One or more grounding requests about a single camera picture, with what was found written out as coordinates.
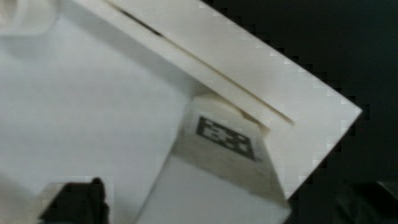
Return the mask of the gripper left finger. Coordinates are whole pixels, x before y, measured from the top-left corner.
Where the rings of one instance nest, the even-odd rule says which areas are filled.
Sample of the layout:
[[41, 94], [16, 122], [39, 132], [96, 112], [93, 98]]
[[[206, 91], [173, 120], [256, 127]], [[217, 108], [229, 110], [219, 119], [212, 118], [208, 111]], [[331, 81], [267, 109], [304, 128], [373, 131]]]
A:
[[86, 183], [70, 182], [41, 213], [41, 224], [110, 224], [105, 198], [105, 184], [100, 178]]

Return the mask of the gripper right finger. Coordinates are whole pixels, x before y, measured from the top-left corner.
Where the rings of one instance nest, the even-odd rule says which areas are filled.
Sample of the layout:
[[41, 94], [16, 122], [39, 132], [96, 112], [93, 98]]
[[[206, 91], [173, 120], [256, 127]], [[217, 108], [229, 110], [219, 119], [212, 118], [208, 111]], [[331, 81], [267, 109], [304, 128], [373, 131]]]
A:
[[336, 195], [332, 224], [398, 224], [398, 182], [343, 185]]

